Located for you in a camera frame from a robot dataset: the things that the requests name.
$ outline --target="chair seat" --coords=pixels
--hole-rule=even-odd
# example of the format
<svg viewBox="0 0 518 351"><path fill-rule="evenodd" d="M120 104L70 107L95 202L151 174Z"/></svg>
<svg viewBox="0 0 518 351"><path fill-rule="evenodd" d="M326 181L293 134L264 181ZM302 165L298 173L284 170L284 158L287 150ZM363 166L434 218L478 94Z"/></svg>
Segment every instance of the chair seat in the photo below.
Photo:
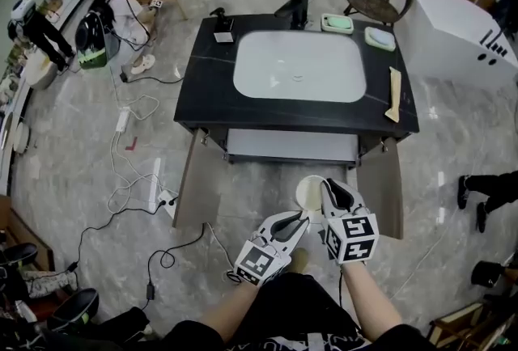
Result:
<svg viewBox="0 0 518 351"><path fill-rule="evenodd" d="M401 16L387 0L349 0L358 12L384 23L397 22Z"/></svg>

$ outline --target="rectangular sink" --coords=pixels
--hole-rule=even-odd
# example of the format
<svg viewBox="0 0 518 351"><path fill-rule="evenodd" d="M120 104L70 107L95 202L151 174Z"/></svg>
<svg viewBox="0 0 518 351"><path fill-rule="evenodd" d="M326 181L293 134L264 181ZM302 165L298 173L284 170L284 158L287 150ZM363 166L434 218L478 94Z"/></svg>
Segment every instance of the rectangular sink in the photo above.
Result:
<svg viewBox="0 0 518 351"><path fill-rule="evenodd" d="M244 36L234 85L250 98L355 102L367 84L358 45L320 32L264 31Z"/></svg>

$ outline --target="soap dish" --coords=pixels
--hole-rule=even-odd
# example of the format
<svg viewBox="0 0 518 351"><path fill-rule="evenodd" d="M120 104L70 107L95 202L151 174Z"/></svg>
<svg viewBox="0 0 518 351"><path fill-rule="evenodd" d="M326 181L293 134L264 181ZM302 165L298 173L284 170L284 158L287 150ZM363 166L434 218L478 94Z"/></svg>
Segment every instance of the soap dish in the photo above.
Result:
<svg viewBox="0 0 518 351"><path fill-rule="evenodd" d="M390 32L381 31L375 27L365 28L365 42L375 48L393 52L396 50L396 38Z"/></svg>
<svg viewBox="0 0 518 351"><path fill-rule="evenodd" d="M324 13L321 19L321 29L323 32L335 32L350 35L354 31L355 25L353 24L353 19L349 16Z"/></svg>

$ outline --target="soap dispenser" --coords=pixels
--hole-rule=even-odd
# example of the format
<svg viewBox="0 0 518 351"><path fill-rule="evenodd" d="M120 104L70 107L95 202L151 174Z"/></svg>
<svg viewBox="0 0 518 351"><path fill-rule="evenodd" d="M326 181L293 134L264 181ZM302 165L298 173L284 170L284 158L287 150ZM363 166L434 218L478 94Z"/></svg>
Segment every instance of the soap dispenser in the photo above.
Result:
<svg viewBox="0 0 518 351"><path fill-rule="evenodd" d="M216 42L221 43L234 43L234 34L232 29L234 28L234 19L229 19L225 16L225 9L218 7L215 11L211 11L210 16L217 15L216 26L214 27L214 38Z"/></svg>

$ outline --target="table leg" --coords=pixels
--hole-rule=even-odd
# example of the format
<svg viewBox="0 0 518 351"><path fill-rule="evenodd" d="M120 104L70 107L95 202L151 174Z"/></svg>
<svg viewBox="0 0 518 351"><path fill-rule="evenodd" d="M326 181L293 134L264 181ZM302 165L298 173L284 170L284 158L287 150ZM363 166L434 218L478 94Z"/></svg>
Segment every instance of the table leg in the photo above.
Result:
<svg viewBox="0 0 518 351"><path fill-rule="evenodd" d="M188 17L187 15L185 14L185 11L184 11L184 8L181 6L181 3L180 3L180 0L176 0L176 4L178 5L178 7L180 8L180 12L181 12L181 15L184 16L184 20L187 20Z"/></svg>

